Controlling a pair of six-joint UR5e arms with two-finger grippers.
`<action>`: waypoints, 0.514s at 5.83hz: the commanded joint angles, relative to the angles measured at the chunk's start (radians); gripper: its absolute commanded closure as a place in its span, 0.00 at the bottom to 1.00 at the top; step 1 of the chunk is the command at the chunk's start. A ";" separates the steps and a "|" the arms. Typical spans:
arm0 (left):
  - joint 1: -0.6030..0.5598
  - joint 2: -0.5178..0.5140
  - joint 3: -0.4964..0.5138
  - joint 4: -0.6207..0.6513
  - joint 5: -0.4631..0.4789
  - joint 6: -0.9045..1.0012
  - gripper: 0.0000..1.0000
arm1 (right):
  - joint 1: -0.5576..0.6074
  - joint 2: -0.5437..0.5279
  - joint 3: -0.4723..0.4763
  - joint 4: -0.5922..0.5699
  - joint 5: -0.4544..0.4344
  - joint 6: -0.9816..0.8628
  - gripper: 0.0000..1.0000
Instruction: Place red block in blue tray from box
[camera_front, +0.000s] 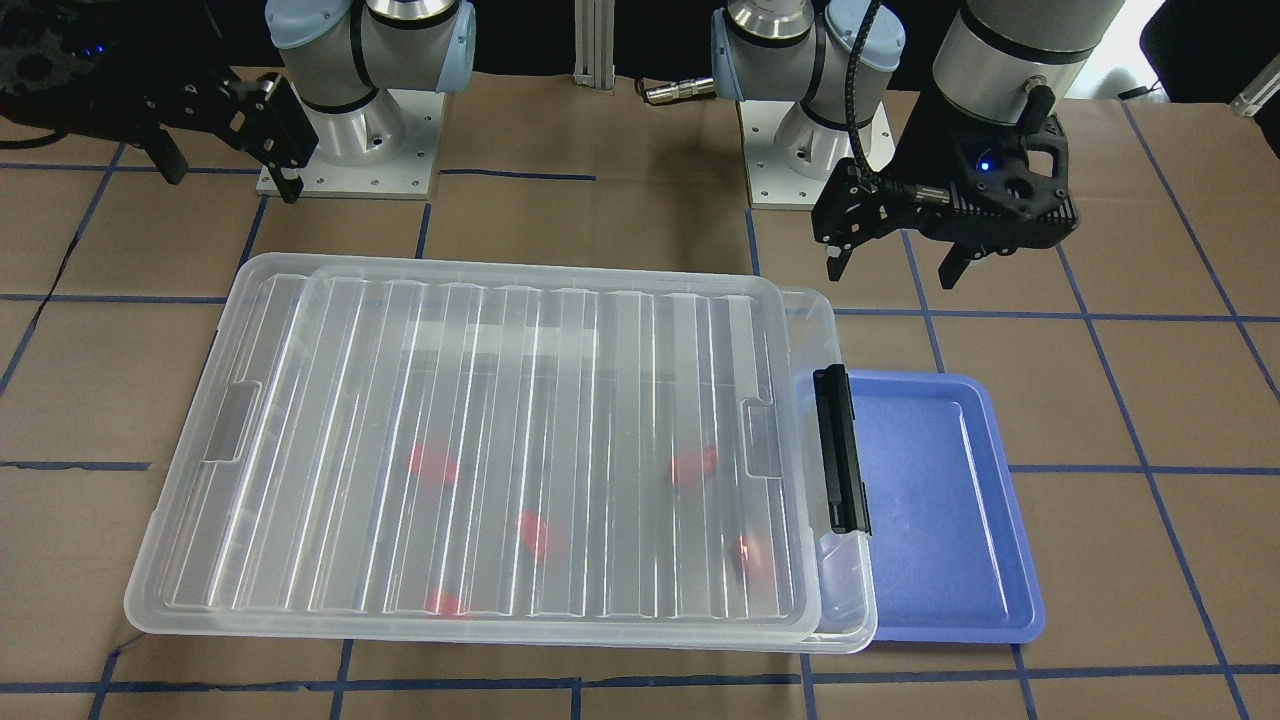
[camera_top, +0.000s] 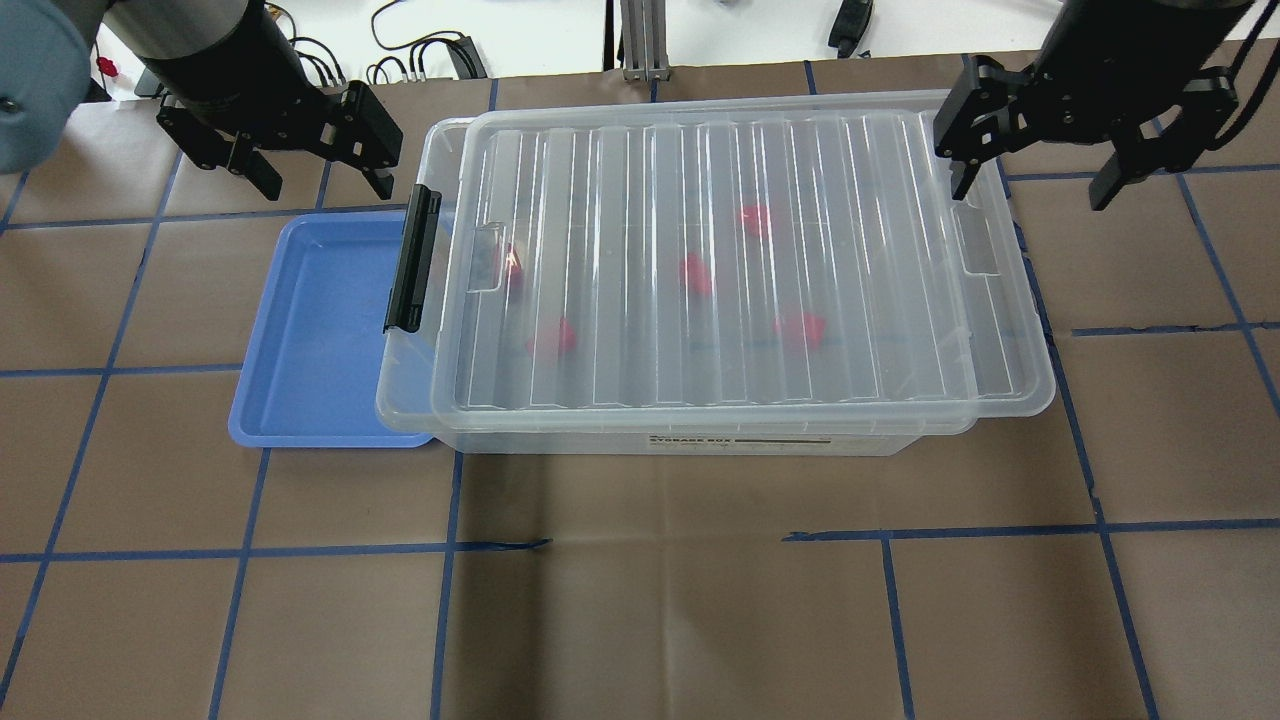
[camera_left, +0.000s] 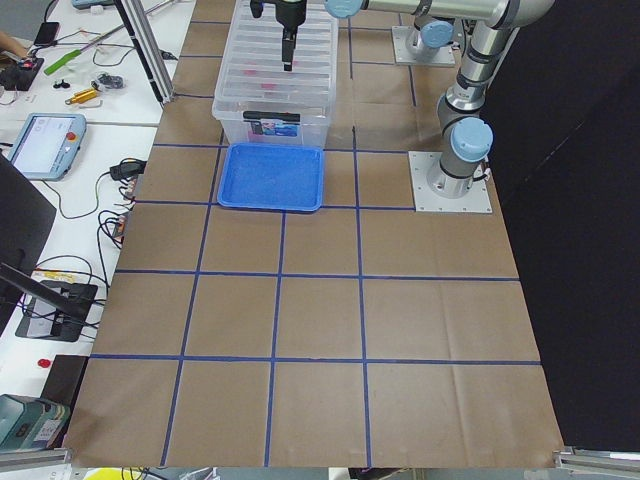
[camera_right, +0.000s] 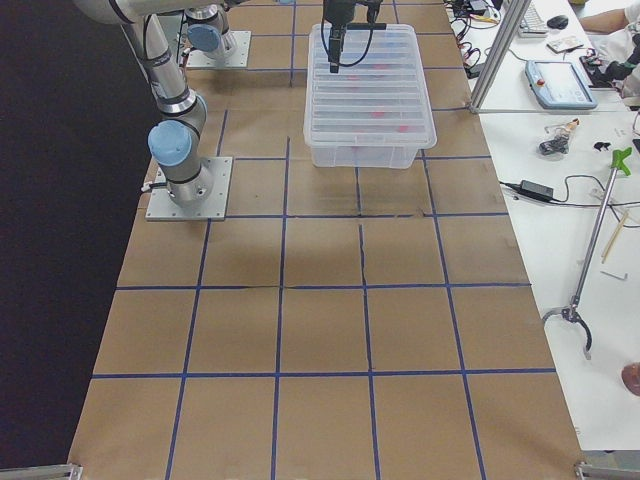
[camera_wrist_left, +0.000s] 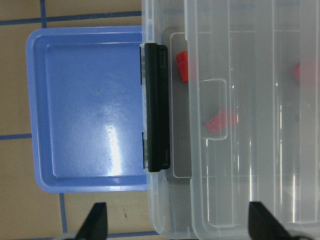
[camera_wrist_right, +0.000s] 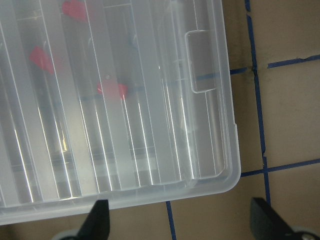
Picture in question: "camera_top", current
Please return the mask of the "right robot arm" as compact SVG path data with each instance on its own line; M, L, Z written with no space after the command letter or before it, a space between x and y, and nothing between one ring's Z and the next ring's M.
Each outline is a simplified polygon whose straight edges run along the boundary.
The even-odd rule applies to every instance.
M1036 59L1020 70L966 59L933 122L950 193L966 197L980 168L1033 143L1110 143L1089 204L1157 170L1183 172L1228 137L1236 72L1210 58L1248 1L1065 1Z

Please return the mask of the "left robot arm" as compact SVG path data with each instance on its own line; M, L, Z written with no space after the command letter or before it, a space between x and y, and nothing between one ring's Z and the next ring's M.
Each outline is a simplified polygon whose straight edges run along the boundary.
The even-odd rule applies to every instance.
M388 200L403 135L372 88L319 88L262 1L5 1L1 167L46 161L92 86L90 55L109 28L168 97L157 123L188 160L223 168L278 200L270 152L303 151L358 170Z

